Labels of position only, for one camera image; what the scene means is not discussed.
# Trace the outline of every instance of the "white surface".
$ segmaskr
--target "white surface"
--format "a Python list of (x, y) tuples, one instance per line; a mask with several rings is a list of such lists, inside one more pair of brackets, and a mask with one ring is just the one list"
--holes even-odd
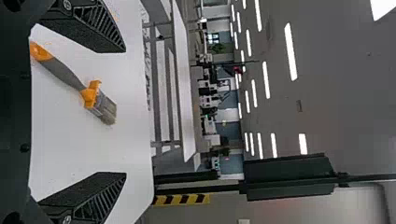
[(277, 158), (276, 135), (274, 133), (271, 133), (271, 146), (273, 150), (273, 157)]
[(231, 16), (230, 5), (204, 7), (204, 17), (207, 19)]
[(219, 21), (208, 21), (207, 22), (207, 32), (217, 33), (230, 31), (230, 20), (219, 20)]
[(218, 114), (216, 115), (216, 123), (237, 121), (239, 121), (238, 108), (227, 108), (218, 110)]
[(298, 134), (298, 139), (300, 143), (300, 152), (302, 155), (308, 154), (308, 147), (306, 145), (306, 136), (305, 133), (299, 133)]
[(294, 52), (293, 35), (291, 33), (290, 23), (286, 24), (285, 26), (285, 38), (286, 38), (286, 47), (288, 49), (290, 78), (291, 81), (294, 81), (298, 78), (298, 74), (297, 74), (297, 64), (296, 64), (296, 58)]
[(127, 52), (97, 54), (37, 25), (31, 38), (46, 45), (83, 81), (100, 79), (118, 105), (117, 123), (103, 124), (83, 108), (78, 92), (32, 62), (33, 149), (29, 186), (36, 200), (96, 172), (127, 180), (106, 223), (134, 223), (153, 198), (142, 27), (138, 1), (113, 2)]
[(247, 56), (251, 57), (251, 40), (250, 40), (250, 31), (247, 29)]
[(264, 155), (262, 154), (262, 134), (261, 133), (257, 133), (257, 142), (259, 145), (260, 160), (262, 160), (262, 159), (264, 159)]
[[(145, 7), (139, 2), (140, 14), (142, 17), (142, 22), (149, 22), (149, 14), (146, 11)], [(143, 37), (150, 38), (149, 28), (143, 29)], [(155, 142), (155, 126), (154, 126), (154, 105), (153, 105), (153, 95), (152, 95), (152, 72), (151, 72), (151, 45), (150, 42), (147, 42), (145, 45), (145, 73), (146, 73), (146, 85), (148, 88), (148, 120), (149, 120), (149, 136), (150, 141)], [(156, 148), (151, 148), (151, 157), (157, 154)]]
[(238, 224), (250, 224), (250, 219), (239, 219)]
[(235, 32), (233, 32), (233, 42), (235, 43), (235, 49), (238, 49), (238, 34)]
[(180, 97), (181, 132), (184, 161), (196, 152), (195, 132), (192, 116), (190, 64), (186, 26), (178, 10), (177, 2), (172, 0), (173, 21), (177, 53), (177, 77)]
[(254, 0), (254, 8), (256, 8), (257, 30), (260, 32), (262, 30), (262, 12), (260, 11), (259, 0)]
[(171, 73), (171, 92), (172, 92), (172, 114), (174, 122), (174, 138), (180, 140), (180, 130), (178, 128), (178, 111), (177, 111), (177, 84), (175, 74), (175, 64), (172, 63), (175, 60), (172, 50), (169, 49), (169, 70)]
[(396, 7), (395, 0), (370, 0), (375, 21), (381, 19)]
[(204, 135), (204, 139), (210, 142), (210, 146), (216, 147), (221, 145), (219, 134)]
[(194, 171), (196, 172), (201, 165), (201, 153), (196, 153), (194, 155)]
[(231, 5), (231, 13), (233, 14), (233, 21), (235, 21), (235, 9), (233, 7), (233, 4)]
[(251, 80), (251, 92), (253, 93), (253, 106), (257, 108), (259, 105), (257, 103), (256, 82), (254, 79)]
[(224, 81), (224, 80), (229, 80), (230, 87), (229, 86), (222, 86), (222, 87), (218, 88), (218, 91), (235, 91), (235, 90), (237, 90), (234, 77), (226, 77), (226, 78), (219, 78), (218, 79), (218, 81)]
[(248, 152), (248, 134), (245, 133), (245, 150)]
[(271, 98), (271, 92), (270, 92), (270, 81), (268, 79), (268, 67), (267, 67), (267, 62), (262, 63), (262, 75), (264, 78), (264, 88), (265, 88), (265, 97), (267, 99)]
[(254, 156), (254, 139), (253, 139), (253, 133), (249, 134), (250, 137), (250, 152), (251, 152), (251, 156)]
[(241, 34), (241, 32), (242, 32), (241, 15), (239, 14), (239, 12), (236, 13), (236, 21), (237, 21), (237, 24), (238, 24), (238, 33)]
[(250, 101), (248, 99), (248, 91), (245, 91), (245, 103), (247, 105), (247, 113), (250, 114)]
[(169, 141), (168, 92), (166, 86), (165, 48), (164, 41), (157, 41), (158, 95), (160, 101), (161, 141)]

